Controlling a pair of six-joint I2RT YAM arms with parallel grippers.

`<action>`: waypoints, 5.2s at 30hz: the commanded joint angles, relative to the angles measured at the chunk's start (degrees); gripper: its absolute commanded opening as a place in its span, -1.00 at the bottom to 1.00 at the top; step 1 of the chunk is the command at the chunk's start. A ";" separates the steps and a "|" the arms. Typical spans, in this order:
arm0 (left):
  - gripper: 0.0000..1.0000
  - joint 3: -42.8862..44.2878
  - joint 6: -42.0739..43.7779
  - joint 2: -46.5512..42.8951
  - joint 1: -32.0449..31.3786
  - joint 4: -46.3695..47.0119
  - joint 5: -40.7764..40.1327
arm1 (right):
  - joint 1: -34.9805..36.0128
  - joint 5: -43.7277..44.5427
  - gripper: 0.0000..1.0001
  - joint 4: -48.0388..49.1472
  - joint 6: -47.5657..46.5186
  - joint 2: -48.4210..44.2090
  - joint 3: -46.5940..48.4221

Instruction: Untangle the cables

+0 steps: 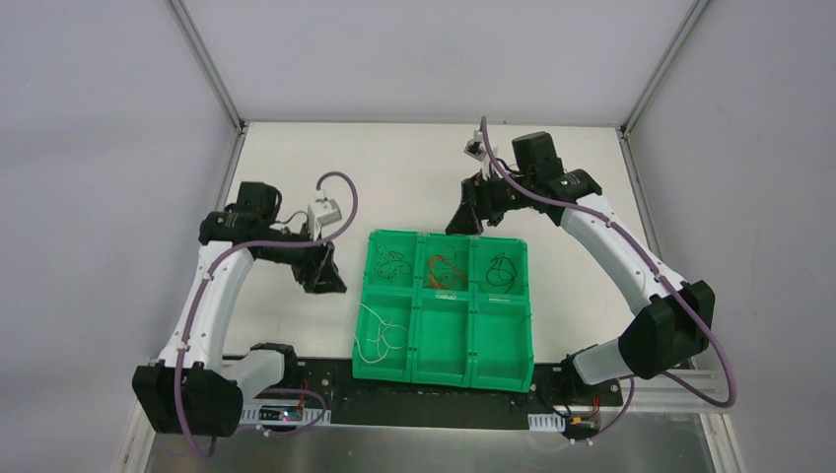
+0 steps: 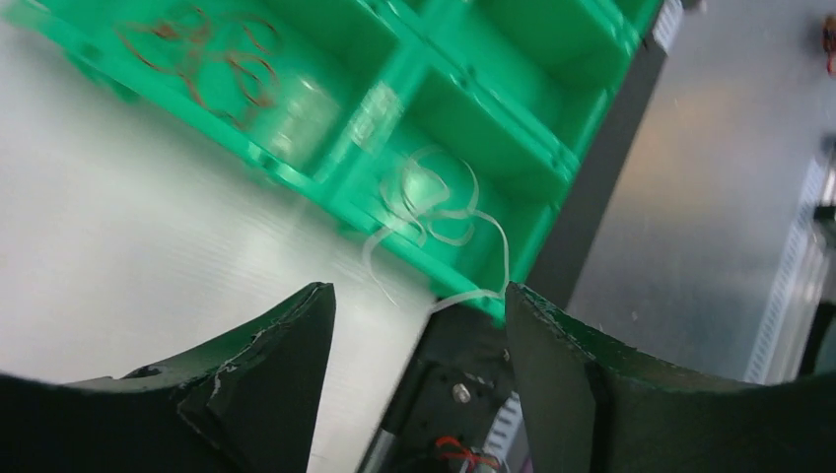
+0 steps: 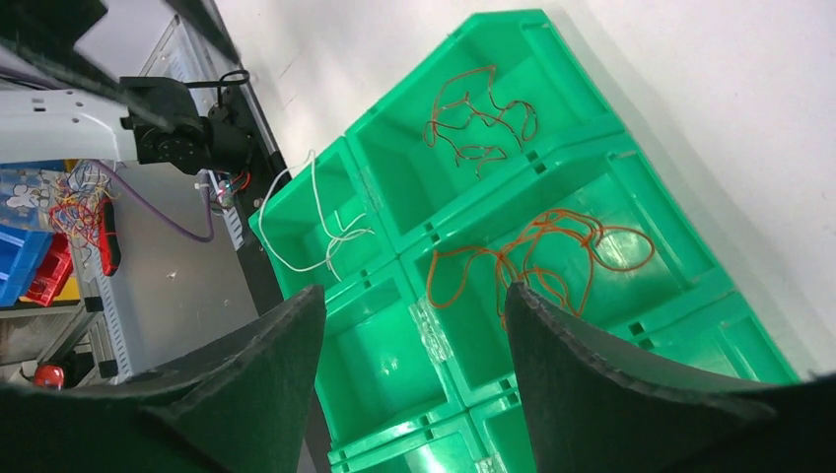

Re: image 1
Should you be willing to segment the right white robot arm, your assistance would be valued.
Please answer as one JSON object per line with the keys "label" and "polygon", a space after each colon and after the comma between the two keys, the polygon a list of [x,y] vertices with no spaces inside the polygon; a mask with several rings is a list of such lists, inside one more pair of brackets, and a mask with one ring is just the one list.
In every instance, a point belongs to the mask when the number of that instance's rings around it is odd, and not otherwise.
{"label": "right white robot arm", "polygon": [[586,171],[564,169],[549,133],[523,135],[512,146],[516,169],[496,157],[483,132],[474,132],[464,152],[481,170],[462,181],[447,234],[478,236],[513,210],[545,214],[586,249],[634,315],[617,338],[569,356],[559,378],[564,398],[582,404],[606,380],[651,379],[704,352],[715,304],[710,286],[687,282],[639,243]]}

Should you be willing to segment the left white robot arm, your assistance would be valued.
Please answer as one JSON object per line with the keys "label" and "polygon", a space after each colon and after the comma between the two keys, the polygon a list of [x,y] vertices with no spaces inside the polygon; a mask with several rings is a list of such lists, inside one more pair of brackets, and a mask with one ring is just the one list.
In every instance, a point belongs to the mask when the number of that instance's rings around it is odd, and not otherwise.
{"label": "left white robot arm", "polygon": [[286,344],[253,345],[224,363],[224,343],[234,308],[255,261],[290,267],[307,294],[343,294],[334,244],[322,231],[347,227],[339,204],[322,187],[294,232],[280,227],[280,191],[263,182],[240,184],[236,199],[200,223],[198,263],[174,332],[156,360],[138,367],[131,385],[158,434],[227,438],[238,428],[244,405],[265,390],[293,396],[301,384],[296,353]]}

